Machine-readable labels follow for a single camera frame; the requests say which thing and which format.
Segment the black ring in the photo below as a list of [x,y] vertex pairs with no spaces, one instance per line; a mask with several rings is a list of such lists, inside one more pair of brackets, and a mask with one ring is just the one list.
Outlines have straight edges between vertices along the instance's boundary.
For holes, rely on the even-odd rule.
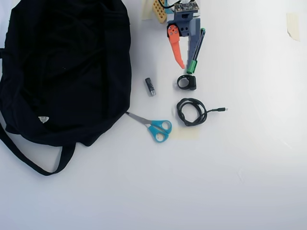
[[[182,80],[182,79],[187,79],[189,81],[188,85],[185,86],[185,87],[181,87],[179,85],[179,82]],[[182,90],[196,90],[196,77],[195,76],[192,76],[192,75],[182,75],[178,78],[177,80],[177,85],[180,89]]]

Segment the masking tape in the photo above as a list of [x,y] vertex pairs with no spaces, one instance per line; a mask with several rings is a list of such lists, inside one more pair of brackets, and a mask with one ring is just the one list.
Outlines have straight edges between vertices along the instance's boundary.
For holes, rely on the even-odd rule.
[[288,34],[296,41],[300,41],[298,20],[299,18],[297,13],[287,13]]
[[173,127],[169,135],[171,139],[177,140],[198,140],[200,138],[199,127]]

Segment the orange plastic piece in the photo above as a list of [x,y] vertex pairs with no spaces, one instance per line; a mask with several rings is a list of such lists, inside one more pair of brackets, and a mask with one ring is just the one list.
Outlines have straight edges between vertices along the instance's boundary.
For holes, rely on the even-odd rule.
[[180,46],[179,46],[180,35],[179,35],[178,27],[175,25],[171,25],[168,28],[167,33],[169,36],[169,42],[171,43],[171,46],[173,49],[175,60],[180,65],[180,67],[184,69],[185,65],[181,57]]

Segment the black strap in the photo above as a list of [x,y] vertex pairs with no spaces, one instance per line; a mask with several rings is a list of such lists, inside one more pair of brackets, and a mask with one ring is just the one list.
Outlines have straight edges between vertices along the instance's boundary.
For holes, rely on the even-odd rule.
[[0,139],[14,153],[14,155],[18,157],[18,159],[20,159],[21,161],[29,165],[32,169],[34,169],[35,171],[44,176],[50,176],[61,172],[66,167],[68,162],[71,160],[76,147],[76,144],[64,146],[62,148],[62,153],[58,168],[54,172],[47,172],[38,165],[36,165],[35,163],[33,163],[31,160],[29,160],[22,152],[20,152],[20,150],[13,143],[13,141],[10,139],[10,137],[7,135],[7,133],[4,131],[1,125],[0,125]]
[[0,59],[2,58],[2,52],[4,51],[3,48],[0,48]]

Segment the wooden block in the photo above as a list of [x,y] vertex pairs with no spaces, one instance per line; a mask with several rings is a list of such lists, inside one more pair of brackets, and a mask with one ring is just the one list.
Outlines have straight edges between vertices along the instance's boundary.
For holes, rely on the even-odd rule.
[[153,2],[153,12],[155,13],[155,15],[158,18],[158,21],[160,23],[164,23],[167,19],[167,14],[165,13],[165,10],[163,9],[163,7],[161,7],[160,3],[158,2],[158,0],[155,0]]

